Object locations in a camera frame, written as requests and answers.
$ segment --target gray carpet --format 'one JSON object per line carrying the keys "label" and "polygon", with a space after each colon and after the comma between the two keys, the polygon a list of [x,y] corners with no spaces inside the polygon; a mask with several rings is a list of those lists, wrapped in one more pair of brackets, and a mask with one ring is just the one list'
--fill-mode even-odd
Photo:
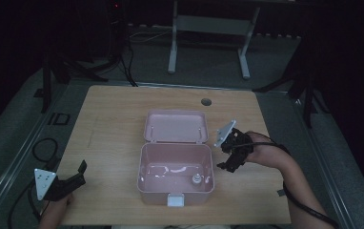
{"label": "gray carpet", "polygon": [[[241,77],[236,49],[233,45],[210,46],[207,43],[211,40],[203,42],[203,39],[200,39],[201,43],[198,44],[193,43],[191,37],[180,41],[176,73],[168,74],[170,51],[168,38],[166,34],[158,40],[132,44],[134,57],[131,72],[137,84],[144,86],[155,83],[250,90],[279,78],[298,44],[298,40],[288,38],[270,39],[257,36],[252,40],[247,53],[252,78],[244,80]],[[126,62],[130,59],[131,52],[125,51]],[[100,75],[110,79],[110,82],[106,84],[128,86],[124,82],[125,76],[119,67],[103,71]],[[0,228],[7,228],[10,208],[19,193],[30,182],[33,169],[43,166],[43,163],[31,156],[30,148],[24,148],[24,142],[34,144],[38,139],[52,137],[58,142],[58,155],[62,154],[88,87],[96,84],[89,79],[77,76],[68,86],[54,84],[53,95],[57,97],[57,102],[52,104],[47,114],[40,114],[41,99],[32,96],[34,91],[41,87],[41,82],[40,73],[30,77],[0,116],[0,177],[7,172],[7,168],[19,153],[25,155],[24,164],[18,168],[14,182],[0,197]],[[287,91],[288,87],[290,83],[276,90]],[[292,152],[329,215],[340,221],[343,228],[364,228],[364,179],[332,117],[322,113],[313,114],[313,129],[309,130],[299,114],[301,105],[294,103],[283,93],[259,94],[258,99],[271,137],[284,143]],[[52,113],[71,115],[69,125],[48,125]],[[32,135],[33,141],[30,141],[30,134],[36,134]],[[43,142],[36,149],[38,154],[48,156],[53,150],[53,145],[50,142]],[[321,156],[328,168],[328,181],[327,173],[321,171],[317,163]],[[341,201],[337,202],[337,197],[341,197]],[[12,221],[14,228],[36,227],[37,222],[31,214],[26,197],[19,201]],[[239,228],[272,227],[243,225]]]}

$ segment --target wooden table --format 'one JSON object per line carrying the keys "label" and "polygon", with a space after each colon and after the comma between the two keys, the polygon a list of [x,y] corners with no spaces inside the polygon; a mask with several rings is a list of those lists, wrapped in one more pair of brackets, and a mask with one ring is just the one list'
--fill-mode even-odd
{"label": "wooden table", "polygon": [[[211,106],[201,104],[209,98]],[[208,124],[215,188],[202,205],[171,208],[146,205],[137,190],[145,121],[150,109],[202,111]],[[228,155],[213,147],[216,130],[237,121],[243,132],[268,131],[252,92],[92,86],[71,134],[57,174],[74,175],[85,159],[87,184],[74,192],[63,223],[67,225],[181,225],[290,223],[282,176],[271,168],[246,163],[235,173],[216,167]]]}

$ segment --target open lid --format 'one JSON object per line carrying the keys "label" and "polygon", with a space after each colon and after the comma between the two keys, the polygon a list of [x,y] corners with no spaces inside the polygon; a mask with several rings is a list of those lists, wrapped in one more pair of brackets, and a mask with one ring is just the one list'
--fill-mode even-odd
{"label": "open lid", "polygon": [[209,138],[205,114],[185,110],[150,110],[144,138],[150,142],[204,143]]}

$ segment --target pink container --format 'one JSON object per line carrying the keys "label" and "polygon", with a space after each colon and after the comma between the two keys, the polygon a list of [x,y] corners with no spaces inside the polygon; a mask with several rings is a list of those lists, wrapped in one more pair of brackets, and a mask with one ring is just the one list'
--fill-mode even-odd
{"label": "pink container", "polygon": [[147,204],[205,202],[214,189],[206,117],[197,111],[151,110],[147,116],[137,187]]}

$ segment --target person's arm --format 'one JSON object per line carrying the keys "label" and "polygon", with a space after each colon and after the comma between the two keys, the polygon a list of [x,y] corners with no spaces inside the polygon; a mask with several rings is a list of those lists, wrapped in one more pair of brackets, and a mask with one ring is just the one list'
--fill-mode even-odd
{"label": "person's arm", "polygon": [[[249,133],[249,135],[254,142],[269,141],[263,135],[255,133]],[[258,145],[253,147],[253,153],[248,155],[247,161],[279,170],[287,189],[296,200],[326,216],[325,210],[315,197],[300,166],[286,152],[274,146]],[[329,223],[300,209],[289,199],[288,202],[293,228],[333,228]]]}
{"label": "person's arm", "polygon": [[58,201],[46,202],[38,228],[39,229],[57,228],[66,214],[67,206],[72,201],[73,201],[73,196],[72,194],[69,194]]}

